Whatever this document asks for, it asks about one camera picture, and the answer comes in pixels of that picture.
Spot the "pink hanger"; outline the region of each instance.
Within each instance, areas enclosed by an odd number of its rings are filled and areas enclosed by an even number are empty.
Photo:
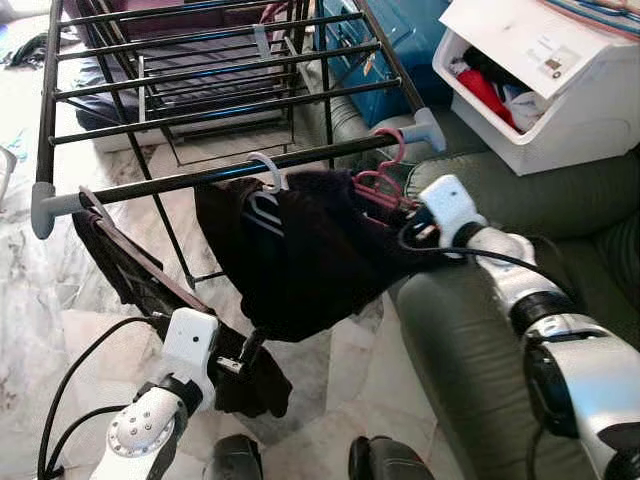
[[[406,206],[412,207],[415,205],[415,202],[409,200],[402,194],[402,187],[398,185],[398,183],[393,180],[389,175],[387,175],[386,170],[392,165],[397,165],[402,161],[406,152],[406,145],[404,142],[404,137],[402,133],[395,128],[379,128],[374,133],[374,135],[391,135],[398,142],[398,153],[393,160],[388,160],[386,162],[382,162],[377,170],[365,170],[363,172],[358,173],[353,179],[353,183],[355,186],[356,193],[363,198],[366,198],[369,201],[377,203],[384,208],[389,210],[395,210],[399,207]],[[374,178],[375,183],[373,187],[368,187],[363,185],[361,182],[365,178]],[[383,193],[380,191],[381,182],[386,182],[386,184],[391,187],[393,190],[393,194]]]

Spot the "clothes hanger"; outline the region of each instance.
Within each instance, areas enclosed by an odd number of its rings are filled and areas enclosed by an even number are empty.
[[[249,195],[247,201],[249,206],[251,207],[252,212],[243,211],[242,216],[251,220],[256,225],[260,225],[262,228],[269,230],[270,232],[284,237],[284,232],[282,231],[282,220],[280,220],[275,215],[266,212],[258,206],[258,199],[262,198],[275,206],[278,206],[278,199],[274,196],[282,190],[282,175],[278,170],[276,164],[267,157],[265,154],[260,152],[251,152],[247,156],[248,160],[258,160],[259,162],[264,163],[271,174],[273,175],[273,187],[265,185],[262,187],[262,191],[256,191]]]
[[[402,133],[395,128],[379,128],[373,134],[393,136],[398,142],[398,152],[393,160],[382,162],[377,170],[365,170],[358,173],[353,179],[356,194],[388,210],[415,206],[415,202],[403,195],[402,187],[386,172],[389,167],[399,164],[404,158],[406,144]],[[374,179],[373,187],[362,183],[364,179],[368,178]],[[391,193],[380,190],[383,184],[391,189]]]

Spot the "green leather sofa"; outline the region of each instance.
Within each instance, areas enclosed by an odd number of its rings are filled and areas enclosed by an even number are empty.
[[[303,110],[319,141],[321,109]],[[333,99],[332,110],[336,141],[367,134],[348,99]],[[537,261],[573,285],[589,314],[640,349],[640,149],[517,177],[454,113],[434,113],[448,150],[410,145],[393,171],[405,193],[415,196],[439,176],[456,174],[494,225],[552,240],[557,250],[536,243]],[[380,126],[410,122],[396,117]],[[337,166],[375,168],[383,159],[381,152],[367,152],[337,159]],[[524,480],[535,420],[519,343],[489,279],[471,264],[447,266],[406,279],[391,293],[407,350],[465,478]],[[548,434],[536,465],[540,480],[595,478],[576,441]]]

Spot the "black cable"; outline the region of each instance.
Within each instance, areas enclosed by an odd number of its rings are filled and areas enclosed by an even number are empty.
[[[549,272],[546,272],[542,268],[537,265],[533,265],[531,263],[520,260],[519,258],[510,257],[509,255],[504,255],[502,253],[491,252],[489,250],[478,250],[476,248],[466,248],[466,247],[412,247],[405,240],[405,234],[409,228],[411,228],[413,224],[408,223],[404,227],[400,229],[398,232],[398,243],[405,250],[409,250],[410,252],[416,253],[456,253],[458,255],[475,255],[477,257],[488,257],[495,258],[496,260],[501,260],[503,262],[511,263],[513,265],[517,265],[522,268],[526,268],[531,270],[534,273],[546,278],[550,282],[554,283],[560,290],[562,290],[567,296],[571,298],[571,300],[577,303],[575,299],[575,295],[573,294],[573,290],[570,289],[567,285],[564,284],[563,281],[555,278]]]
[[[563,272],[565,273],[567,280],[569,280],[569,283],[571,283],[571,285],[573,286],[570,292],[572,293],[572,297],[575,300],[576,305],[578,306],[578,308],[586,310],[587,304],[585,303],[580,290],[577,288],[578,282],[576,282],[576,276],[574,275],[573,269],[569,266],[567,259],[560,251],[560,248],[558,248],[558,246],[552,240],[545,237],[544,235],[529,235],[527,236],[527,238],[529,240],[539,240],[551,249],[556,259],[560,263],[560,268],[562,268]]]
[[[65,443],[67,443],[67,440],[69,440],[69,437],[80,425],[82,425],[88,420],[91,420],[93,417],[97,417],[98,415],[103,415],[105,413],[119,412],[123,408],[126,408],[126,405],[114,405],[111,407],[97,408],[83,415],[82,417],[78,418],[75,422],[73,422],[69,426],[69,428],[67,428],[65,432],[62,434],[62,436],[58,440],[58,443],[56,443],[56,446],[53,449],[53,452],[51,453],[51,457],[49,457],[49,463],[47,464],[47,470],[46,470],[47,478],[56,478],[60,476],[57,474],[58,472],[55,470],[56,463],[58,463],[58,457],[60,457],[60,453],[62,452],[62,449],[64,448]]]
[[[75,371],[80,367],[82,362],[84,362],[93,351],[100,346],[107,338],[113,335],[114,332],[119,330],[120,328],[134,322],[144,322],[148,323],[152,326],[155,324],[155,320],[151,318],[145,317],[132,317],[122,320],[112,326],[109,330],[103,333],[100,338],[98,338],[95,342],[93,342],[89,348],[87,348],[82,354],[78,357],[78,359],[73,362],[67,373],[65,373],[64,377],[60,381],[60,385],[58,385],[58,390],[53,397],[51,402],[51,407],[49,407],[49,413],[47,415],[47,420],[44,424],[44,430],[42,431],[42,439],[40,441],[40,450],[38,452],[38,476],[37,480],[48,480],[46,477],[46,463],[47,463],[47,450],[49,449],[49,439],[51,437],[51,430],[53,428],[53,421],[56,416],[56,412],[58,410],[58,406],[60,405],[60,400],[62,399],[62,394],[64,393],[65,388],[67,387],[69,380],[71,380],[71,376],[75,373]]]
[[[531,440],[529,440],[526,457],[527,480],[536,480],[536,451],[538,450],[538,444],[540,443],[543,433],[544,425],[539,423],[536,431],[533,432],[531,436]]]

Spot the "brown towel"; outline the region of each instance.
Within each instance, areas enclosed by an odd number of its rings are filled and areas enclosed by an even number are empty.
[[[171,313],[181,307],[215,315],[215,312],[186,292],[162,271],[162,263],[133,243],[117,228],[109,226],[92,209],[73,214],[80,239],[120,295],[122,303],[135,304],[145,315]],[[220,369],[219,356],[237,359],[246,337],[220,322],[208,374],[216,387],[215,408],[255,417],[270,411],[277,417],[287,411],[291,383],[271,354],[261,347],[254,364],[242,377]],[[165,328],[158,329],[160,338]]]

